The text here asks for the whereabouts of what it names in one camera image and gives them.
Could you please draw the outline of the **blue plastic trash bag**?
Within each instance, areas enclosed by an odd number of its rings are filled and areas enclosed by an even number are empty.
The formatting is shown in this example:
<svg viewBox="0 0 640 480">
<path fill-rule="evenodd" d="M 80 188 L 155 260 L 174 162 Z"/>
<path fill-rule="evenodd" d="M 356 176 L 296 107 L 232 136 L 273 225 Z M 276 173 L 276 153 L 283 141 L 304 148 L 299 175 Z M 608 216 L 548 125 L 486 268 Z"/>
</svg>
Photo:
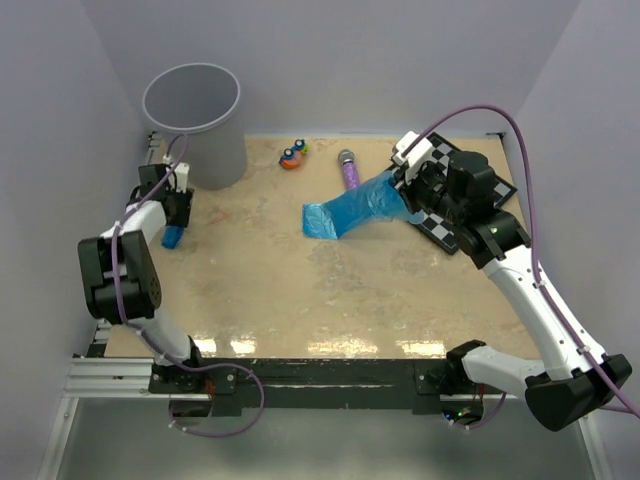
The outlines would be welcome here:
<svg viewBox="0 0 640 480">
<path fill-rule="evenodd" d="M 424 212 L 411 213 L 385 171 L 325 203 L 305 204 L 302 233 L 314 239 L 337 240 L 367 224 L 405 221 L 422 224 Z"/>
</svg>

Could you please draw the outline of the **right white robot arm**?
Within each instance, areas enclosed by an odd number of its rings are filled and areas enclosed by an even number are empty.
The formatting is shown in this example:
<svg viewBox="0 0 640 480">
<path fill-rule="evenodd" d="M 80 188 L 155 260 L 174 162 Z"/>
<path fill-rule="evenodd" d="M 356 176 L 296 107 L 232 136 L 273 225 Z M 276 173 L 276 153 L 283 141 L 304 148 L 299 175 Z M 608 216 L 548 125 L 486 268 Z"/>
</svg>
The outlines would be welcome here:
<svg viewBox="0 0 640 480">
<path fill-rule="evenodd" d="M 559 297 L 517 218 L 497 207 L 496 174 L 477 152 L 456 152 L 446 167 L 430 155 L 392 156 L 394 187 L 412 213 L 448 221 L 459 248 L 508 300 L 541 355 L 529 361 L 469 341 L 447 355 L 448 386 L 459 393 L 485 384 L 526 401 L 535 419 L 557 432 L 605 406 L 632 373 L 609 355 Z"/>
</svg>

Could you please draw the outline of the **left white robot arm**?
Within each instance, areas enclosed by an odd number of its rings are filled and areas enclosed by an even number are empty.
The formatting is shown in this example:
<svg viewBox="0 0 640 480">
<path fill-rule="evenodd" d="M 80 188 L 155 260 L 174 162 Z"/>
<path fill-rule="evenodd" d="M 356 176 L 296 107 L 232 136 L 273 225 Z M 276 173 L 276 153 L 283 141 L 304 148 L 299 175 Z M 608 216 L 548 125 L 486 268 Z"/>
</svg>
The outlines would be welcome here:
<svg viewBox="0 0 640 480">
<path fill-rule="evenodd" d="M 167 164 L 142 166 L 138 174 L 122 220 L 77 245 L 85 302 L 95 319 L 135 332 L 154 356 L 154 381 L 193 393 L 205 385 L 207 368 L 193 339 L 161 308 L 149 251 L 160 230 L 188 225 L 193 191 Z"/>
</svg>

